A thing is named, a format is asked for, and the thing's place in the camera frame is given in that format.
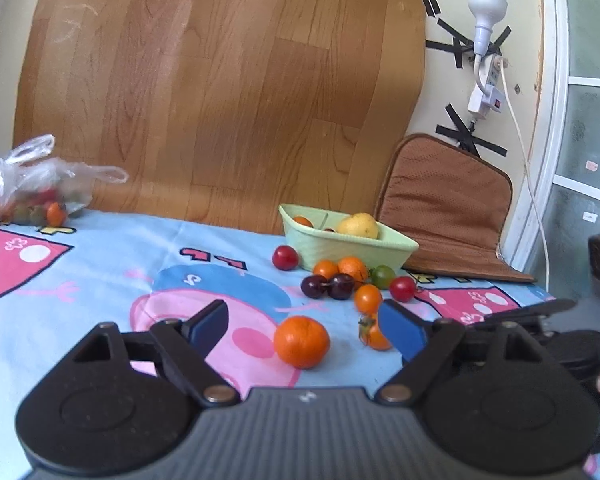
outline ribbed gray surface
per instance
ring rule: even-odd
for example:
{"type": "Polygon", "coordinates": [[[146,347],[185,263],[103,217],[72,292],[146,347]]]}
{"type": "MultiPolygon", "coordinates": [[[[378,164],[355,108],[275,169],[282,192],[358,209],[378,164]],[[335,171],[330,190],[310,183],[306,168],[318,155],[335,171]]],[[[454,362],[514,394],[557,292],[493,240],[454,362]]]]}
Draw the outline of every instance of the ribbed gray surface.
{"type": "MultiPolygon", "coordinates": [[[[75,480],[33,472],[29,480],[75,480]]],[[[351,389],[257,388],[207,410],[169,456],[117,480],[505,480],[439,450],[410,410],[351,389]]],[[[577,468],[543,480],[584,480],[577,468]]]]}

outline green basket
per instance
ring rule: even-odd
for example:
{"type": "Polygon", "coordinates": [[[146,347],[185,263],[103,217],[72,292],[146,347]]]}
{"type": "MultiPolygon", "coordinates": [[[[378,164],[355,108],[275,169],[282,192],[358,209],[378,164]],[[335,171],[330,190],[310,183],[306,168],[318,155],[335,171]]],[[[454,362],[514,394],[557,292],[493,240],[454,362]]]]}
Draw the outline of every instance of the green basket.
{"type": "Polygon", "coordinates": [[[342,219],[349,216],[347,213],[293,204],[281,204],[278,210],[286,242],[298,252],[300,266],[306,270],[312,270],[320,260],[337,262],[345,256],[359,257],[369,269],[386,265],[398,270],[418,249],[417,242],[380,222],[378,239],[373,240],[324,231],[326,228],[335,229],[342,219]],[[304,216],[315,228],[295,222],[295,216],[304,216]]]}

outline white power strip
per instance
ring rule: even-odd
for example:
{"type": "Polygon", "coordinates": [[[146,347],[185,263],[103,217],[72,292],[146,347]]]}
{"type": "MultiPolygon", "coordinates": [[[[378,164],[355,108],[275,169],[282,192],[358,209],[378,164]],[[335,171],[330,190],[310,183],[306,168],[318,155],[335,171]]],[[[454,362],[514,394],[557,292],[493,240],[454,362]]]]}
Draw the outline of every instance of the white power strip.
{"type": "Polygon", "coordinates": [[[486,92],[482,92],[480,87],[475,84],[467,107],[476,119],[486,119],[489,110],[500,113],[505,101],[504,94],[496,87],[500,79],[500,64],[495,63],[495,59],[495,54],[489,54],[480,63],[478,75],[486,92]]]}

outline white wall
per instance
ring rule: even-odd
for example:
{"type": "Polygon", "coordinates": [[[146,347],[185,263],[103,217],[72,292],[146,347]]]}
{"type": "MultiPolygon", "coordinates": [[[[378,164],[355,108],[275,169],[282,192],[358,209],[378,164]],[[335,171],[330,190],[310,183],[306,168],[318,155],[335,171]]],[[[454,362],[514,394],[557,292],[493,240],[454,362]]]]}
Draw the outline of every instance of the white wall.
{"type": "MultiPolygon", "coordinates": [[[[11,145],[18,78],[36,1],[0,0],[0,153],[11,145]]],[[[440,17],[472,38],[474,18],[466,0],[438,2],[442,10],[440,17]]],[[[507,70],[509,91],[528,149],[538,106],[541,0],[509,0],[507,16],[496,26],[494,36],[506,25],[512,28],[502,48],[510,61],[507,70]],[[520,86],[520,94],[514,92],[515,85],[520,86]]],[[[451,43],[451,36],[436,25],[435,19],[427,18],[426,30],[427,39],[451,43]]],[[[470,115],[466,111],[466,104],[473,81],[468,62],[464,63],[464,70],[458,70],[452,54],[427,49],[424,86],[408,132],[433,133],[437,124],[453,127],[444,109],[448,103],[468,123],[470,115]]],[[[476,134],[509,150],[506,158],[503,158],[478,147],[485,160],[504,170],[512,179],[515,204],[522,184],[522,153],[508,111],[504,110],[500,115],[491,113],[486,121],[478,123],[476,134]]]]}

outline bag of fruit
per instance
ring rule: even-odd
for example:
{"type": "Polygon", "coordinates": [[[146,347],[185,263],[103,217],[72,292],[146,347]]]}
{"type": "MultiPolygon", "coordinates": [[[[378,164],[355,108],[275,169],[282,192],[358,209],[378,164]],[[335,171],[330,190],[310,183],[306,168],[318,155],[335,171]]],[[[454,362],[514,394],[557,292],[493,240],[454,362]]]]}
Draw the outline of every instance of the bag of fruit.
{"type": "Polygon", "coordinates": [[[56,139],[28,140],[0,158],[0,223],[60,227],[67,216],[89,205],[95,180],[122,184],[128,174],[115,166],[89,166],[51,154],[56,139]]]}

